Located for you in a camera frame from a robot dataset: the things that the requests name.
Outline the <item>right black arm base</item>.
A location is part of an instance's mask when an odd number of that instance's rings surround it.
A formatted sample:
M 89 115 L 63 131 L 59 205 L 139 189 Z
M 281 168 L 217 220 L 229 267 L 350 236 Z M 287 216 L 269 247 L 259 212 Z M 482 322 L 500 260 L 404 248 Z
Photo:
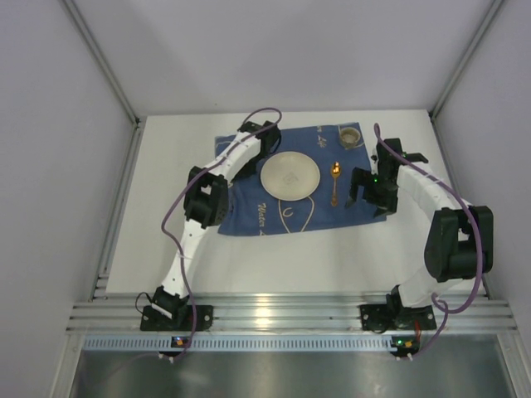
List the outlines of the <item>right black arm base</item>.
M 362 330 L 384 333 L 387 331 L 436 330 L 432 306 L 404 307 L 398 287 L 386 295 L 386 303 L 368 303 L 359 307 Z

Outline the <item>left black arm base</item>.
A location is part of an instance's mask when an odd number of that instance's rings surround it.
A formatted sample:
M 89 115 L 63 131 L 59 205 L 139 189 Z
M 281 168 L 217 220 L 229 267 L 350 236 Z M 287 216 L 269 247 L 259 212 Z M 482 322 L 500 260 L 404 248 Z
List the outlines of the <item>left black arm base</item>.
M 188 296 L 172 296 L 161 287 L 153 298 L 145 292 L 139 294 L 135 308 L 141 312 L 142 332 L 202 332 L 212 326 L 214 315 L 212 305 L 193 305 Z

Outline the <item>cream ceramic plate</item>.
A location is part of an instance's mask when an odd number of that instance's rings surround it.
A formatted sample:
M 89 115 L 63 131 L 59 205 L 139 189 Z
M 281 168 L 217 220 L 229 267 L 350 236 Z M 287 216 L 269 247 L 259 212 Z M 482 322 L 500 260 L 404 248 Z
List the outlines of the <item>cream ceramic plate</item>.
M 320 170 L 308 155 L 288 151 L 277 153 L 265 161 L 260 180 L 265 191 L 275 199 L 299 201 L 317 189 Z

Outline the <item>blue fish placemat cloth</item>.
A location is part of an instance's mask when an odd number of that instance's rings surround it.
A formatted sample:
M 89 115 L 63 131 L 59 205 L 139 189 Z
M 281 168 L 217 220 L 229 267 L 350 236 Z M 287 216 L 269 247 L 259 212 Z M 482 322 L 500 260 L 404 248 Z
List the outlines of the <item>blue fish placemat cloth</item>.
M 341 145 L 339 130 L 342 127 L 354 127 L 362 131 L 358 122 L 283 129 L 276 152 L 293 151 L 311 157 L 320 170 L 319 186 L 303 200 L 275 199 L 261 185 L 260 173 L 265 162 L 260 161 L 256 174 L 231 183 L 229 212 L 219 226 L 218 233 L 238 237 L 280 235 L 385 221 L 385 216 L 374 218 L 376 207 L 361 198 L 350 208 L 344 207 L 352 170 L 355 167 L 369 169 L 371 164 L 363 137 L 354 149 L 345 149 Z M 337 206 L 330 204 L 333 190 L 330 169 L 334 162 L 341 165 Z

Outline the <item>gold metal spoon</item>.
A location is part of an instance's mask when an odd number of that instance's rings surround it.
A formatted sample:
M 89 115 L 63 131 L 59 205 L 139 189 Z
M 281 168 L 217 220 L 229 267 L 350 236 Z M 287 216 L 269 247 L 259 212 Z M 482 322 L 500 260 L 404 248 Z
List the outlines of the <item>gold metal spoon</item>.
M 341 175 L 341 165 L 339 162 L 334 162 L 330 169 L 330 175 L 333 179 L 333 190 L 330 204 L 331 206 L 337 206 L 339 203 L 338 200 L 338 179 Z

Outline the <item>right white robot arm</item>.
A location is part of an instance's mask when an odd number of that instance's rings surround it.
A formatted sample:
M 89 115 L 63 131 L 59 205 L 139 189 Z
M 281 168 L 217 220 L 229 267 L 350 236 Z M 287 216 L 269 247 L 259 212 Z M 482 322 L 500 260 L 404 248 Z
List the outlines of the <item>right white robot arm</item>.
M 402 308 L 433 304 L 443 309 L 441 295 L 470 280 L 473 285 L 467 300 L 450 310 L 463 312 L 493 266 L 493 212 L 460 197 L 435 175 L 424 155 L 404 152 L 398 138 L 379 139 L 373 161 L 373 172 L 359 167 L 352 171 L 346 205 L 364 201 L 374 206 L 374 217 L 390 216 L 397 212 L 399 193 L 405 192 L 431 223 L 420 269 L 395 286 L 391 298 Z

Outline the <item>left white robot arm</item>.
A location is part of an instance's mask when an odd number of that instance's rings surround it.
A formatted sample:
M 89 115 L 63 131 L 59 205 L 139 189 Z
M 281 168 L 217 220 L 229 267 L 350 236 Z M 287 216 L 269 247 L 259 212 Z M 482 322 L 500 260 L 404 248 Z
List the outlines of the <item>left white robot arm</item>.
M 170 207 L 174 211 L 177 205 L 183 206 L 184 227 L 180 238 L 166 228 L 169 216 L 163 218 L 163 233 L 177 246 L 173 264 L 161 283 L 165 294 L 172 298 L 188 295 L 186 273 L 192 268 L 202 240 L 207 230 L 219 226 L 228 214 L 229 183 L 255 174 L 257 163 L 280 140 L 277 123 L 266 121 L 260 125 L 246 121 L 214 160 L 190 170 L 187 185 Z

